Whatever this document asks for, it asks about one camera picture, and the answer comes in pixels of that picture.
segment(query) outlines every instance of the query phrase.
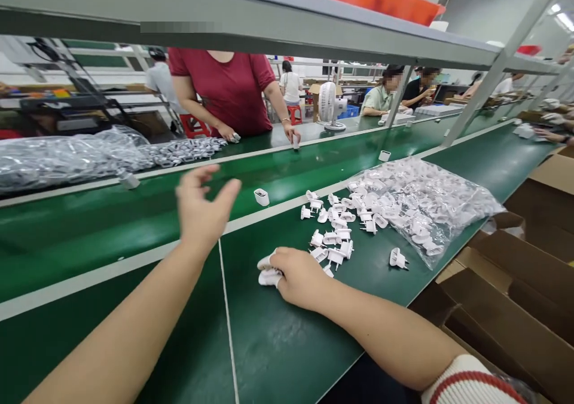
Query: white glove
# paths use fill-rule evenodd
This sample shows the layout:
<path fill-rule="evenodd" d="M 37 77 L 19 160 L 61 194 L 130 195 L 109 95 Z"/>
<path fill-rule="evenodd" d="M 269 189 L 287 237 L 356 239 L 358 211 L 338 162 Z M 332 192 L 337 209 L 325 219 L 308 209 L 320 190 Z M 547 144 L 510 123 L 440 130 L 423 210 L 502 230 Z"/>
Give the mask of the white glove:
<path fill-rule="evenodd" d="M 546 120 L 547 122 L 555 124 L 555 125 L 561 125 L 566 121 L 566 119 L 564 117 L 562 117 L 561 114 L 558 114 L 558 113 L 545 114 L 542 116 L 542 120 Z"/>

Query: woman in red shirt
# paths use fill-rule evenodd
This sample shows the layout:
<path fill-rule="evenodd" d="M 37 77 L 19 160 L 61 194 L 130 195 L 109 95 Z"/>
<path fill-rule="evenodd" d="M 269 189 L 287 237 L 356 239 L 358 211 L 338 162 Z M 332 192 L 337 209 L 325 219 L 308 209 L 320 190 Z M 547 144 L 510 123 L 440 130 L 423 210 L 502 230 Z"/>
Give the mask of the woman in red shirt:
<path fill-rule="evenodd" d="M 279 84 L 262 54 L 169 48 L 169 66 L 179 103 L 212 128 L 212 136 L 226 140 L 270 131 L 273 126 L 261 92 L 277 112 L 286 137 L 301 135 L 289 119 Z M 203 104 L 197 101 L 197 95 Z"/>

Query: woman in green shirt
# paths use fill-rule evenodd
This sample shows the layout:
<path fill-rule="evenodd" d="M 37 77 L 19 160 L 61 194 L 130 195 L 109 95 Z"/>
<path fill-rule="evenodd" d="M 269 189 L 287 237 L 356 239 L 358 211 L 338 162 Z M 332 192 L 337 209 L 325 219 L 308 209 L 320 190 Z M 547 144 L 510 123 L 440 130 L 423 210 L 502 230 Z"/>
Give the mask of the woman in green shirt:
<path fill-rule="evenodd" d="M 383 77 L 365 96 L 361 106 L 361 116 L 381 117 L 389 113 L 393 93 L 399 87 L 404 65 L 389 65 L 383 71 Z"/>

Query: white fan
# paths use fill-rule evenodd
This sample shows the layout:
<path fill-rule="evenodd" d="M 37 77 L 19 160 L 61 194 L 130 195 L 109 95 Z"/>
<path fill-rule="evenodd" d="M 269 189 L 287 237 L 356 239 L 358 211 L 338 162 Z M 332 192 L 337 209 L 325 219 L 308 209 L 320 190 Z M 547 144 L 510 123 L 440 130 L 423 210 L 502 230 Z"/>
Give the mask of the white fan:
<path fill-rule="evenodd" d="M 337 121 L 337 118 L 347 112 L 347 100 L 337 99 L 335 83 L 328 81 L 321 85 L 319 91 L 319 116 L 324 122 L 330 122 L 325 125 L 325 129 L 340 131 L 347 127 Z"/>

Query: striped sleeve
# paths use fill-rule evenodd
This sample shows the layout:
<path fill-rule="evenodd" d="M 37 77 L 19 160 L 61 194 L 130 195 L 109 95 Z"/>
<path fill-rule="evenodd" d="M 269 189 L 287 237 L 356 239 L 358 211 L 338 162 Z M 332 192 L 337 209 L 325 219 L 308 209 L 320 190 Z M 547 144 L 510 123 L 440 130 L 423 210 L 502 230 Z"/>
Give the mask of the striped sleeve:
<path fill-rule="evenodd" d="M 474 356 L 464 354 L 422 394 L 423 404 L 526 404 L 524 399 Z"/>

